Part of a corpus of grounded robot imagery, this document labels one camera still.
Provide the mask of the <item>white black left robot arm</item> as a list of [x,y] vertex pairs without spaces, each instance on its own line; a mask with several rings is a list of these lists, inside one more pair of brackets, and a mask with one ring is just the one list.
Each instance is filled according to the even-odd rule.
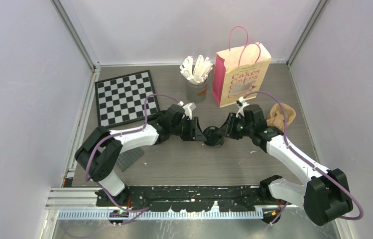
[[142,146],[167,141],[172,135],[183,141],[206,141],[197,117],[192,116],[194,103],[171,105],[147,118],[144,126],[125,130],[108,130],[99,126],[88,136],[75,153],[75,160],[87,173],[87,178],[98,183],[109,193],[116,206],[127,202],[125,183],[114,171],[119,155]]

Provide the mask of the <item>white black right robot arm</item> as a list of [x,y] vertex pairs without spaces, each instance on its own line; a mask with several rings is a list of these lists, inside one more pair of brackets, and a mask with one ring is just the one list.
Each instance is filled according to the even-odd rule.
[[237,113],[229,113],[216,133],[222,139],[250,138],[300,180],[300,184],[295,184],[279,175],[262,180],[259,197],[265,204],[273,204],[277,199],[292,203],[318,226],[353,210],[345,173],[338,168],[330,170],[297,149],[281,130],[267,125],[259,105],[242,104]]

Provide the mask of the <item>single black cup lid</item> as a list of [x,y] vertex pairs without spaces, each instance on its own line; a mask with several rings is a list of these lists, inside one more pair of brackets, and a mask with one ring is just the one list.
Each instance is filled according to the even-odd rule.
[[225,138],[219,133],[219,128],[216,126],[209,126],[203,131],[206,140],[204,144],[210,147],[220,147],[224,144]]

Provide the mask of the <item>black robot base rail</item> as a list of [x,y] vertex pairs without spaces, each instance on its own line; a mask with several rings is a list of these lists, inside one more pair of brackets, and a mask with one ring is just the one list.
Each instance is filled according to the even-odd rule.
[[279,210],[285,204],[267,197],[258,186],[127,186],[112,200],[103,189],[95,194],[98,207],[120,205],[138,212],[208,212],[214,205],[220,212],[250,212],[256,206]]

